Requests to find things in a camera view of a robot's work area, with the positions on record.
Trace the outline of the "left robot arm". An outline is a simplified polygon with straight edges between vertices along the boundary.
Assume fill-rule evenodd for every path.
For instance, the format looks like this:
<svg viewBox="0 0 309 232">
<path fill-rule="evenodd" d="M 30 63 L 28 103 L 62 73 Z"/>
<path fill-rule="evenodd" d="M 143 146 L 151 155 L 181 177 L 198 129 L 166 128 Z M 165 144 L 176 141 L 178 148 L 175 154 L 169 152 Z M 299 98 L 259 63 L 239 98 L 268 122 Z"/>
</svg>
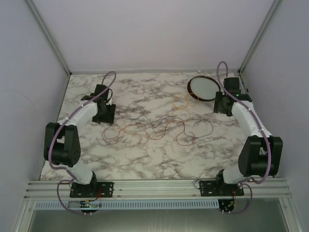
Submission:
<svg viewBox="0 0 309 232">
<path fill-rule="evenodd" d="M 93 93 L 81 98 L 80 106 L 70 116 L 46 125 L 44 159 L 54 169 L 65 170 L 72 177 L 72 198 L 96 197 L 102 192 L 102 183 L 81 160 L 79 132 L 90 121 L 114 123 L 116 105 L 112 103 L 112 95 L 108 86 L 98 84 Z"/>
</svg>

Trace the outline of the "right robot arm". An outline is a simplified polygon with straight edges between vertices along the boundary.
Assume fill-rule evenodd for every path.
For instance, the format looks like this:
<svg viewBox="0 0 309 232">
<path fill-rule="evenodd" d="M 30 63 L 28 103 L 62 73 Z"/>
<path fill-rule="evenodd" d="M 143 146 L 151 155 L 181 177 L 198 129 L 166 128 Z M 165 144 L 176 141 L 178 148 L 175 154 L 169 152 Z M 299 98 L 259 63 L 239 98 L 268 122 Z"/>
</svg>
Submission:
<svg viewBox="0 0 309 232">
<path fill-rule="evenodd" d="M 257 116 L 252 99 L 240 90 L 237 77 L 223 81 L 223 91 L 216 93 L 214 112 L 234 116 L 247 137 L 238 158 L 238 163 L 221 170 L 215 178 L 220 195 L 237 191 L 247 181 L 260 184 L 255 176 L 265 179 L 279 171 L 283 141 L 274 137 Z"/>
</svg>

